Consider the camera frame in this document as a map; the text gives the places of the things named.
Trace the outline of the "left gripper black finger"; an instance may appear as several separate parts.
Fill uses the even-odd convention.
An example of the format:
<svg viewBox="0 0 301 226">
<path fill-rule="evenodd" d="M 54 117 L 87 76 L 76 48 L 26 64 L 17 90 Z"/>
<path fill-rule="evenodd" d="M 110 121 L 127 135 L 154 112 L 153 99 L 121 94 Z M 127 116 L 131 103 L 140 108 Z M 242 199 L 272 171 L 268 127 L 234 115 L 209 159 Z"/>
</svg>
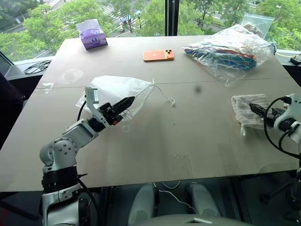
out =
<svg viewBox="0 0 301 226">
<path fill-rule="evenodd" d="M 132 101 L 120 101 L 117 103 L 117 114 L 121 114 L 125 110 L 127 110 L 131 105 Z"/>
<path fill-rule="evenodd" d="M 117 102 L 116 104 L 114 104 L 112 107 L 114 110 L 126 110 L 132 105 L 134 100 L 135 100 L 134 96 L 126 97 L 120 100 L 119 102 Z"/>
</svg>

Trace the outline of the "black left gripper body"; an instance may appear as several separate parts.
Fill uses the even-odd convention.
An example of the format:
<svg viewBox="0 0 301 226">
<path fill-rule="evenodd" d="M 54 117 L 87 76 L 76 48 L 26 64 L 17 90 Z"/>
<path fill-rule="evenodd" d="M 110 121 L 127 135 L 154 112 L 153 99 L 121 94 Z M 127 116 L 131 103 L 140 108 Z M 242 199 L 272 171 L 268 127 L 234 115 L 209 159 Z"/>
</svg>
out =
<svg viewBox="0 0 301 226">
<path fill-rule="evenodd" d="M 122 104 L 120 102 L 114 105 L 105 103 L 99 107 L 100 113 L 103 115 L 109 125 L 116 125 L 122 121 L 123 117 L 120 115 L 122 112 L 121 105 Z"/>
</svg>

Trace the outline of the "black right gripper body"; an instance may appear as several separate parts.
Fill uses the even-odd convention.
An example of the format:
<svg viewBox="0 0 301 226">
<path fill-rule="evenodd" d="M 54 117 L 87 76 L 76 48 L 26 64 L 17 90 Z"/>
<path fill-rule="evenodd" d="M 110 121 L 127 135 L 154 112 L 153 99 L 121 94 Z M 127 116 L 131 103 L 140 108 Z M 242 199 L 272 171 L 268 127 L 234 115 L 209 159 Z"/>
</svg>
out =
<svg viewBox="0 0 301 226">
<path fill-rule="evenodd" d="M 275 123 L 276 119 L 279 116 L 281 116 L 284 112 L 285 112 L 285 110 L 280 109 L 280 108 L 269 109 L 269 111 L 267 113 L 267 117 L 264 120 L 266 122 L 266 125 L 269 127 L 274 127 L 274 123 Z"/>
</svg>

